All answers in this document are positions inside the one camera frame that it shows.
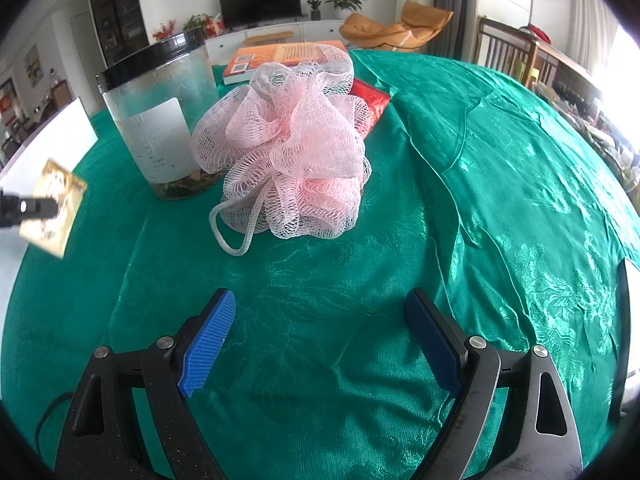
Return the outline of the white cardboard box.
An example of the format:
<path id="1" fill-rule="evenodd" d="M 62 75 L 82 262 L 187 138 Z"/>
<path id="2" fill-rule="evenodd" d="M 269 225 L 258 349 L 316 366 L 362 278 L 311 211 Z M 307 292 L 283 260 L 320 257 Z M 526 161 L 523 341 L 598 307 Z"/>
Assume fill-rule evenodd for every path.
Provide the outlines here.
<path id="1" fill-rule="evenodd" d="M 98 137 L 81 100 L 73 100 L 37 129 L 1 170 L 1 189 L 11 195 L 35 196 L 48 162 L 72 174 Z M 9 362 L 10 301 L 29 241 L 17 226 L 1 231 L 1 363 Z"/>

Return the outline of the pink mesh bath sponge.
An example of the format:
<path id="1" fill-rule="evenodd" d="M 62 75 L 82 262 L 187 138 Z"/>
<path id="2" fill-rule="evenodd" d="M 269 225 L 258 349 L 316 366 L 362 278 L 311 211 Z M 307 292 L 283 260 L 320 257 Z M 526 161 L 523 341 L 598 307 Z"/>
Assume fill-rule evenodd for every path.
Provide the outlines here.
<path id="1" fill-rule="evenodd" d="M 214 104 L 192 133 L 192 154 L 224 174 L 210 228 L 228 255 L 245 255 L 255 235 L 332 240 L 358 220 L 371 174 L 366 101 L 352 94 L 347 51 L 312 44 L 293 66 L 265 62 L 248 84 Z"/>

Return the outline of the red packet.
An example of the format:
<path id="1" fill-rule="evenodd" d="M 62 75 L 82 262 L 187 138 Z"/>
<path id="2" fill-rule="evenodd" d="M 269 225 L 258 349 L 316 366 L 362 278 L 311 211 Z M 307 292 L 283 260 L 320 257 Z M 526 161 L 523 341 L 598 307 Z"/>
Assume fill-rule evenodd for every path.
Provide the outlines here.
<path id="1" fill-rule="evenodd" d="M 350 94 L 366 104 L 367 113 L 358 112 L 357 114 L 357 130 L 365 138 L 384 114 L 390 102 L 390 95 L 358 78 L 354 79 Z"/>

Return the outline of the green potted plant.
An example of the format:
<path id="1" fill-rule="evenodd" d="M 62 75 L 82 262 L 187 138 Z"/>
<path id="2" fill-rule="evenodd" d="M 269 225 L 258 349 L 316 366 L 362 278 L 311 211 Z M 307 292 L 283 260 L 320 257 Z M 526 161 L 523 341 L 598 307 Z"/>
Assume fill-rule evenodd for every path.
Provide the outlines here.
<path id="1" fill-rule="evenodd" d="M 368 0 L 324 0 L 326 4 L 332 6 L 341 20 L 346 20 L 350 14 L 361 11 L 367 1 Z"/>

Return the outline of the green satin tablecloth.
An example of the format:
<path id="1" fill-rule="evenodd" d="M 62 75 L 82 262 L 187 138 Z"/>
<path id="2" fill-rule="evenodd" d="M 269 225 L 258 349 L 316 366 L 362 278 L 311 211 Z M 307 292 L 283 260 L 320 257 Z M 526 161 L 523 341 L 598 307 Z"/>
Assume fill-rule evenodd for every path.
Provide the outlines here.
<path id="1" fill-rule="evenodd" d="M 357 52 L 390 96 L 366 141 L 359 218 L 335 240 L 255 236 L 240 258 L 208 224 L 220 188 L 160 200 L 107 112 L 77 167 L 88 185 L 65 255 L 32 247 L 16 275 L 1 401 L 47 462 L 93 350 L 147 347 L 216 289 L 238 310 L 190 401 L 232 479 L 405 479 L 451 402 L 402 313 L 410 289 L 496 347 L 546 346 L 582 457 L 612 436 L 616 269 L 639 218 L 600 156 L 503 74 L 446 58 Z"/>

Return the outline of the white tv cabinet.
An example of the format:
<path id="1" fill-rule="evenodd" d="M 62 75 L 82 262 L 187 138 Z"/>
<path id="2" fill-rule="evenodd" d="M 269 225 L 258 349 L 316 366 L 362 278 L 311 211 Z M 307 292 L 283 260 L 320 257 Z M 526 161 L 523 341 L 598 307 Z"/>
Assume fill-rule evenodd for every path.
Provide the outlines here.
<path id="1" fill-rule="evenodd" d="M 341 20 L 300 21 L 225 32 L 209 38 L 206 49 L 213 65 L 226 65 L 239 48 L 278 42 L 347 41 L 340 33 Z"/>

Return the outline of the grey curtain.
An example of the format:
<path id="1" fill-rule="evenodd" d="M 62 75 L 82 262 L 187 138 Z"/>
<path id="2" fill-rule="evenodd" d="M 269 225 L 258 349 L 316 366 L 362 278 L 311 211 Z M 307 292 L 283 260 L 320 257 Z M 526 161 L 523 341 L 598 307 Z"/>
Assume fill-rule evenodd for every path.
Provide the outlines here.
<path id="1" fill-rule="evenodd" d="M 470 62 L 476 37 L 478 0 L 434 0 L 436 8 L 451 11 L 452 17 L 426 47 L 430 55 Z"/>

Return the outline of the black television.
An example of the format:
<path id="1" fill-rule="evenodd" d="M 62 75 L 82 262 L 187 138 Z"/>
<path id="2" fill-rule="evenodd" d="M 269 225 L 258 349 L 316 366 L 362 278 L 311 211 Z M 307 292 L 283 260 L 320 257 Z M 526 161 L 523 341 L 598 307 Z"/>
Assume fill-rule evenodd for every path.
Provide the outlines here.
<path id="1" fill-rule="evenodd" d="M 219 0 L 224 24 L 231 29 L 262 22 L 300 18 L 300 0 Z"/>

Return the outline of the red flower vase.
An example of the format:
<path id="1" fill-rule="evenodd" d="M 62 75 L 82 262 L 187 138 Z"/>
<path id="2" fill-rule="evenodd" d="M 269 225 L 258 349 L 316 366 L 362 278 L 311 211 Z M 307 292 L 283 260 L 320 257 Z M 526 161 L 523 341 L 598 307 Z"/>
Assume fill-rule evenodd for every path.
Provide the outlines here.
<path id="1" fill-rule="evenodd" d="M 152 33 L 152 37 L 156 42 L 163 41 L 175 35 L 176 20 L 170 20 L 167 24 L 160 24 L 160 28 Z"/>

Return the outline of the orange book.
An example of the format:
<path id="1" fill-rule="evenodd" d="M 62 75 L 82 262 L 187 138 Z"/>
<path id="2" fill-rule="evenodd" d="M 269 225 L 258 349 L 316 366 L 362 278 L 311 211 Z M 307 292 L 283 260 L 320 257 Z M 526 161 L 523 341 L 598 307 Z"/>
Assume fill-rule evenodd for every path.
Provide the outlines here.
<path id="1" fill-rule="evenodd" d="M 346 56 L 347 50 L 338 40 L 242 47 L 224 69 L 222 80 L 227 86 L 250 81 L 256 70 L 265 63 L 293 67 L 303 62 L 326 63 L 334 58 L 341 61 Z"/>

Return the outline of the black display cabinet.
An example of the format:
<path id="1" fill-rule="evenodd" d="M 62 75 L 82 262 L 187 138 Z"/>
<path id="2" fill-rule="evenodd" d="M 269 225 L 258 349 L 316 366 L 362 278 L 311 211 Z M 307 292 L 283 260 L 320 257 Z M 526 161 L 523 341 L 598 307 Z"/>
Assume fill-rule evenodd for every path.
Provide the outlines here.
<path id="1" fill-rule="evenodd" d="M 149 45 L 140 0 L 89 0 L 106 67 Z"/>

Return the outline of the wooden chair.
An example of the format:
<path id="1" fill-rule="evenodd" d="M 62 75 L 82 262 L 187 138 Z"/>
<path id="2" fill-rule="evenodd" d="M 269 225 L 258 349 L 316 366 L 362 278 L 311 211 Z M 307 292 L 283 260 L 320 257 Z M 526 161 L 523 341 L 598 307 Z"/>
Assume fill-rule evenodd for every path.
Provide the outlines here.
<path id="1" fill-rule="evenodd" d="M 535 82 L 558 86 L 591 100 L 601 91 L 593 74 L 565 53 L 525 29 L 481 16 L 473 62 L 509 75 L 530 88 Z"/>

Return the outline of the clear jar with black lid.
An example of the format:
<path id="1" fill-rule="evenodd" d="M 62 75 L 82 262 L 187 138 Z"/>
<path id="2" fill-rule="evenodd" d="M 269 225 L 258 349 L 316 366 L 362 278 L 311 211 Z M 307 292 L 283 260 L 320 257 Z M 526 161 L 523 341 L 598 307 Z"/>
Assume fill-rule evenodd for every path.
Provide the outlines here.
<path id="1" fill-rule="evenodd" d="M 181 200 L 214 184 L 191 151 L 196 124 L 218 101 L 204 32 L 190 29 L 130 54 L 97 74 L 96 84 L 157 196 Z"/>

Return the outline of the orange lounge chair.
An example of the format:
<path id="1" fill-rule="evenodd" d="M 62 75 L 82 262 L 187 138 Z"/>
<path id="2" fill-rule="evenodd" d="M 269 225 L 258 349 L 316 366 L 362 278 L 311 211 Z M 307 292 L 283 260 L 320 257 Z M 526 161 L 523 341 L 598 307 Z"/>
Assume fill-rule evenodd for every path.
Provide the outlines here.
<path id="1" fill-rule="evenodd" d="M 406 1 L 397 23 L 382 25 L 352 13 L 340 27 L 340 34 L 349 44 L 364 50 L 416 52 L 437 37 L 453 16 L 452 11 Z"/>

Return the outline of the golden card packet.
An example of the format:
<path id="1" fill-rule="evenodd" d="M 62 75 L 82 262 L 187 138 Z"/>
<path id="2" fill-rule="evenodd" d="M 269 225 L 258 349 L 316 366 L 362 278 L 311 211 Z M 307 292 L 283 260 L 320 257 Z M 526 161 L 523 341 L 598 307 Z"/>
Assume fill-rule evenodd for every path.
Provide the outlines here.
<path id="1" fill-rule="evenodd" d="M 62 259 L 86 191 L 84 180 L 48 160 L 36 182 L 34 196 L 28 198 L 34 210 L 28 207 L 29 217 L 21 222 L 18 234 Z"/>

